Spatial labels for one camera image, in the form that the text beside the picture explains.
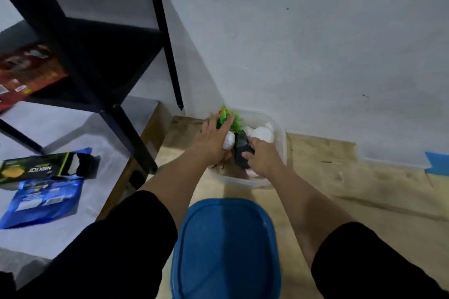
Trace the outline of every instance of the black rock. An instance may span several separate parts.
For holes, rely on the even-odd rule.
[[[251,148],[250,142],[248,141],[248,136],[246,136],[244,131],[235,133],[235,143],[234,143],[234,162],[237,166],[249,169],[248,160],[242,156],[244,151],[249,151],[254,154],[254,149]]]

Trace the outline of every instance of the blue container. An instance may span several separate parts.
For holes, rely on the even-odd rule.
[[[245,199],[188,209],[171,265],[174,299],[277,299],[281,271],[268,214]]]

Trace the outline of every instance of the person's right hand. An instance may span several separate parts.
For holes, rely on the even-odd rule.
[[[284,166],[274,143],[259,138],[248,138],[248,141],[254,154],[244,151],[242,156],[248,160],[248,165],[256,174],[269,178],[276,169]]]

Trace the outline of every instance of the blue tape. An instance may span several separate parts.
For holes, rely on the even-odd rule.
[[[426,169],[427,174],[449,176],[449,155],[430,153],[426,151],[427,159],[432,165]]]

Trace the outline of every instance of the clear plastic container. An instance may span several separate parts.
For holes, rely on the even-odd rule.
[[[287,138],[285,130],[271,117],[262,114],[260,112],[248,111],[238,108],[228,108],[229,110],[238,112],[242,118],[242,126],[250,126],[255,129],[257,127],[265,125],[265,123],[270,122],[274,128],[274,144],[276,149],[278,149],[279,155],[284,162],[287,163]],[[224,168],[221,166],[215,166],[211,168],[212,174],[222,180],[224,183],[239,183],[251,188],[258,188],[270,185],[264,177],[249,177],[246,171],[235,165],[234,160],[226,162]]]

